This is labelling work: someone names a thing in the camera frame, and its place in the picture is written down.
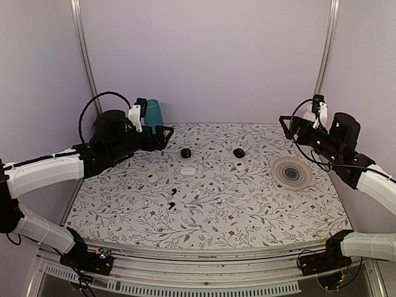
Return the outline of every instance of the table surface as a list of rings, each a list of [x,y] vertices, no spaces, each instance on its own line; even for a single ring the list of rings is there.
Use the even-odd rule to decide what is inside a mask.
[[[278,124],[175,124],[162,152],[134,157],[86,179],[67,226],[82,237],[173,249],[237,249],[326,239],[351,225],[328,174],[303,159]],[[189,147],[190,159],[180,151]],[[237,172],[233,150],[248,164]],[[315,185],[301,191],[277,184],[269,161],[305,162]],[[191,166],[195,176],[182,176]],[[155,172],[156,184],[145,176]],[[169,210],[169,201],[175,207]]]

